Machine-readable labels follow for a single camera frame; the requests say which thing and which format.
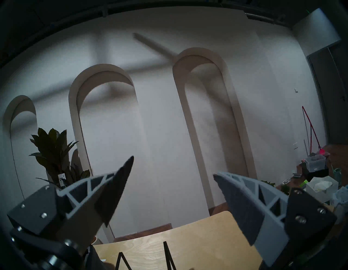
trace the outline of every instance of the arched wall niche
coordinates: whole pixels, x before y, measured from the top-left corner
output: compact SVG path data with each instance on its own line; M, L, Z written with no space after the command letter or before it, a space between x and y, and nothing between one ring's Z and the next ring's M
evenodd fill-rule
M6 140L4 154L10 161L11 177L17 180L13 181L11 189L16 192L15 198L21 197L21 200L47 184L36 179L46 179L47 174L35 158L29 156L38 151L29 140L31 134L37 134L37 128L36 110L31 99L24 95L14 98L7 106L3 118Z
M124 194L110 221L112 237L167 224L131 78L113 65L90 67L73 82L69 106L84 170L91 169L94 175L108 173L134 156Z
M83 137L83 133L81 129L80 116L79 116L79 108L82 105L82 103L79 103L79 108L78 108L77 97L78 97L78 92L80 90L80 87L88 78L90 78L91 76L99 72L104 72L104 71L112 71L115 73L119 73L125 76L133 85L131 78L123 69L111 64L97 64L82 71L71 84L70 91L69 91L70 115L71 115L71 121L72 121L73 130L74 130L75 140L78 141L77 148L79 150L79 157L80 157L82 169L83 170L89 169L92 174L93 174L93 171L91 170L91 166L89 163L85 141L84 141L84 137Z
M251 146L250 146L245 122L243 119L242 110L240 108L237 94L234 89L232 79L225 61L221 58L221 56L219 56L217 53L211 50L200 48L200 47L193 47L193 48L188 48L186 50L183 50L181 53L179 53L175 57L174 63L176 63L179 59L183 58L184 56L188 56L188 55L203 56L209 59L210 61L212 61L220 69L222 77L223 77L223 81L226 86L227 94L231 102L232 110L236 119L240 140L243 146L245 161L248 168L249 177L257 179L256 169L254 164L254 157L251 151Z
M183 51L175 59L173 76L211 208L225 201L214 172L256 178L248 137L242 137L244 120L227 66L215 53L204 48Z

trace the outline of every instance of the bolt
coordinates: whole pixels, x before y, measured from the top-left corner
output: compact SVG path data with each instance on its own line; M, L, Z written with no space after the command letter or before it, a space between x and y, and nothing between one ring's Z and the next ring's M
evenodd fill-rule
M320 214L325 214L325 213L326 213L325 209L322 208L322 207L319 207L319 208L318 208L318 212L319 212Z
M303 217L303 216L296 216L295 217L295 220L298 222L298 223L301 223L301 224L305 224L307 222L306 218Z

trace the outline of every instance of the wooden tabletop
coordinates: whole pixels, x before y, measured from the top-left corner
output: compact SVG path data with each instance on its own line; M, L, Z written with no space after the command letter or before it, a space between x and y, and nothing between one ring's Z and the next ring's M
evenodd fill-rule
M106 259L107 269L115 269L118 253L123 252L132 270L167 270L164 241L178 270L257 270L262 262L228 211L169 231L94 248L100 259ZM119 269L127 269L122 260Z

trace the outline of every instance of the black metal stand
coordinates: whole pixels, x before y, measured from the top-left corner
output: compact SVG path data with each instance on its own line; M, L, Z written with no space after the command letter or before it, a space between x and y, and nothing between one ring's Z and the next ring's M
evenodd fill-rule
M126 264L128 270L132 270L131 267L129 266L129 263L128 263L127 260L126 260L126 257L123 255L122 252L120 252L120 253L118 254L117 262L116 262L116 266L115 266L115 270L118 270L118 268L120 267L121 257L122 257L123 261L125 262L125 264Z
M173 258L172 258L172 255L171 255L171 252L169 251L169 247L168 247L168 244L166 241L163 242L163 245L164 245L164 254L166 256L166 262L167 262L167 269L168 270L176 270L175 268L175 265L174 265L174 261L173 261ZM115 270L118 270L119 267L120 267L120 262L121 262L121 258L123 259L123 261L125 262L128 270L132 270L129 263L127 262L126 260L126 257L123 255L122 252L120 252L118 254L118 257L117 257L117 262L116 262L116 266L115 266Z
M173 270L176 270L171 252L169 251L169 248L168 248L167 241L164 241L163 245L164 245L164 254L166 255L167 269L172 270L172 267L171 267L171 264L172 264Z

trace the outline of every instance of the plastic storage box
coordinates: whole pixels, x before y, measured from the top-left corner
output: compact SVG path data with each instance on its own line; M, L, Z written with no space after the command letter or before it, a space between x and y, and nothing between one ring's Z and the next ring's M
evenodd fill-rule
M325 169L326 157L322 155L311 156L304 159L309 172L321 171Z
M320 181L331 182L332 186L330 186L324 191L316 192L314 190L314 186ZM335 193L337 190L338 190L338 182L335 179L331 178L330 176L325 176L323 178L313 177L312 181L310 181L306 187L307 193L313 196L314 198L316 198L321 203L329 201L331 199L332 194Z

